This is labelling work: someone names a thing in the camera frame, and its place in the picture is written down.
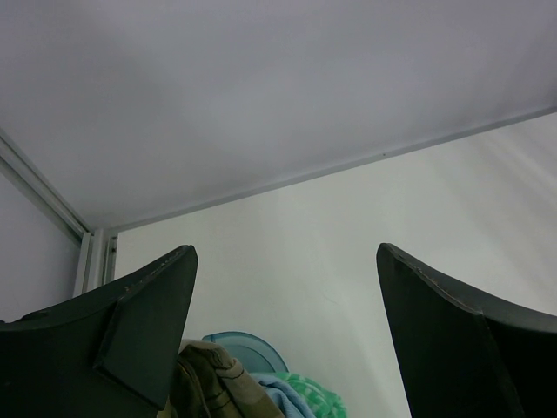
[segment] light blue cloth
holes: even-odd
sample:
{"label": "light blue cloth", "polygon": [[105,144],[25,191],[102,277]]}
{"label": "light blue cloth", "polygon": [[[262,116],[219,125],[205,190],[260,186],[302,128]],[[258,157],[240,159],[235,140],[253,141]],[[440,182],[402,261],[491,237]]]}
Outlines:
{"label": "light blue cloth", "polygon": [[315,418],[310,407],[298,392],[285,381],[269,374],[251,373],[286,418]]}

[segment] green patterned fabric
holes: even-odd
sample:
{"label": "green patterned fabric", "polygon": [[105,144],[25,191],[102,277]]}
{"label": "green patterned fabric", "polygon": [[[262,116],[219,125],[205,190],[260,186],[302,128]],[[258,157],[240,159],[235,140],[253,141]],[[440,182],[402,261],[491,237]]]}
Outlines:
{"label": "green patterned fabric", "polygon": [[342,398],[307,377],[295,373],[266,373],[285,381],[307,402],[316,418],[346,418]]}

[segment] blue plastic container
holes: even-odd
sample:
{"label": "blue plastic container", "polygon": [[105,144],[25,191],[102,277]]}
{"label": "blue plastic container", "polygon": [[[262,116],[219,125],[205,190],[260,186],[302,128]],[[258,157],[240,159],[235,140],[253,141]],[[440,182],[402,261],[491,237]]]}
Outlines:
{"label": "blue plastic container", "polygon": [[277,350],[255,335],[230,331],[206,335],[203,341],[223,346],[232,357],[240,360],[249,373],[288,372]]}

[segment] black plastic piece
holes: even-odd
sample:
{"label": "black plastic piece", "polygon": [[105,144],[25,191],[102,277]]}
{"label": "black plastic piece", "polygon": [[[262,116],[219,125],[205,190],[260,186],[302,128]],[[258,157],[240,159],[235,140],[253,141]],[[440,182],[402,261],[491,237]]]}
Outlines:
{"label": "black plastic piece", "polygon": [[466,285],[393,245],[379,247],[377,263],[414,418],[555,415],[557,317]]}
{"label": "black plastic piece", "polygon": [[181,246],[122,279],[0,324],[0,415],[154,417],[163,409],[198,257]]}

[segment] metal frame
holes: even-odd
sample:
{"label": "metal frame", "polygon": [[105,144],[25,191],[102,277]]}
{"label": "metal frame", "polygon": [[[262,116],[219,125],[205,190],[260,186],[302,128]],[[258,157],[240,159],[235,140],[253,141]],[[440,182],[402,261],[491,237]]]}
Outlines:
{"label": "metal frame", "polygon": [[113,280],[117,233],[104,229],[92,231],[1,129],[0,172],[61,231],[81,245],[74,297]]}
{"label": "metal frame", "polygon": [[104,229],[86,233],[81,243],[73,296],[79,296],[114,280],[117,235]]}

